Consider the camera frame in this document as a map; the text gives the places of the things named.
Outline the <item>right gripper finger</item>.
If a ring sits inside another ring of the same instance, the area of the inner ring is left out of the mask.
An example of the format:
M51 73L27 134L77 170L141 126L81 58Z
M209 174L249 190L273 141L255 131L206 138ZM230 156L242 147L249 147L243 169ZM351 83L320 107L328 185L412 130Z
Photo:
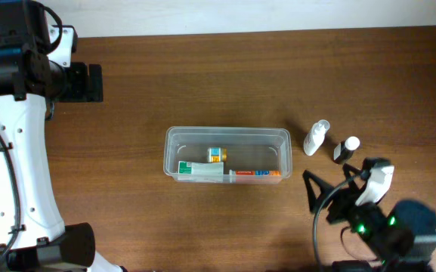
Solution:
M302 177L305 182L310 213L315 213L321 205L326 208L330 204L330 200L326 198L334 190L334 186L309 170L305 170Z
M362 171L347 163L342 166L342 171L347 182L352 182L356 178L361 178Z

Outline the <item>dark bottle white cap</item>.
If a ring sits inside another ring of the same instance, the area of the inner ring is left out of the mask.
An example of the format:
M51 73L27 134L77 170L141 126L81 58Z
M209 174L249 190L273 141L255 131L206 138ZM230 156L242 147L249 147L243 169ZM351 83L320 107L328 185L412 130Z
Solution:
M333 162L339 165L346 163L360 146L359 138L351 136L336 146L333 151Z

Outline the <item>white spray bottle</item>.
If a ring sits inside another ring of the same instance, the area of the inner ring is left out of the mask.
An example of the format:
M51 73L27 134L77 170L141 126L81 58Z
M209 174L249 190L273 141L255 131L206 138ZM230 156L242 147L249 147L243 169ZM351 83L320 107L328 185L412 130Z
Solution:
M304 139L303 150L307 156L313 156L323 144L326 133L330 129L330 123L321 119L313 124L311 130Z

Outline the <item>clear plastic container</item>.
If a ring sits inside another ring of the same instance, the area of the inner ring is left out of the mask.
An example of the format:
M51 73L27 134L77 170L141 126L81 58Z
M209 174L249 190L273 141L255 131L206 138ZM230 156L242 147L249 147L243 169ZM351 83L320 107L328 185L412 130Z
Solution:
M227 149L221 182L178 180L178 163L207 162L207 149ZM277 170L281 176L229 175L230 170ZM284 128L171 127L165 136L163 171L178 182L216 184L278 184L292 175L292 145Z

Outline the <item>orange tablet tube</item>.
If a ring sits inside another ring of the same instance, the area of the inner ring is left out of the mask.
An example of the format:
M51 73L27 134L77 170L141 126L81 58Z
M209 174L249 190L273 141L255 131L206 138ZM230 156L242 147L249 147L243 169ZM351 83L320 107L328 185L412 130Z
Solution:
M277 170L230 170L229 175L251 176L251 177L269 177L269 176L281 176L281 171L277 171Z

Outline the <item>small gold-lid jar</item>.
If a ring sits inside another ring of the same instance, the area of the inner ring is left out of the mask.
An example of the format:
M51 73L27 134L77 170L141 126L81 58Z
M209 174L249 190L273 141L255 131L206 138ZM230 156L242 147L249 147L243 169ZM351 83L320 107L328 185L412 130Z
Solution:
M226 162L227 161L227 149L223 147L210 147L207 149L207 162Z

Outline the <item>white green medicine box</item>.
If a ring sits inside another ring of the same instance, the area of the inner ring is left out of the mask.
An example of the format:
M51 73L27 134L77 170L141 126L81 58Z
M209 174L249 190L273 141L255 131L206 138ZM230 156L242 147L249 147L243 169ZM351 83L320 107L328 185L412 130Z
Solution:
M178 163L179 181L221 182L224 178L224 163L186 162Z

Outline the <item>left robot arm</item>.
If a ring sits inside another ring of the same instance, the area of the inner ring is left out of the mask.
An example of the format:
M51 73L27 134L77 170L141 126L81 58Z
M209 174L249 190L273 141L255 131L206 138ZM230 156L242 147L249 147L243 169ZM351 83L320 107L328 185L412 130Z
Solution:
M98 64L72 61L73 26L36 1L0 1L0 271L118 271L90 224L64 223L45 123L56 103L100 103Z

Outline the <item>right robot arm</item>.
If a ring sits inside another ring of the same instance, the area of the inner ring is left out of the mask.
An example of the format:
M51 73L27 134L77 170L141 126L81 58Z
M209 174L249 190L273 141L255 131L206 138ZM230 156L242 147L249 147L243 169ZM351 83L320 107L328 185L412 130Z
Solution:
M321 271L431 271L436 249L436 212L414 199L399 201L389 214L379 207L391 186L394 166L385 158L366 158L361 168L342 167L345 180L332 186L304 171L309 209L314 219L328 211L329 224L347 223L375 255L371 261L335 261Z

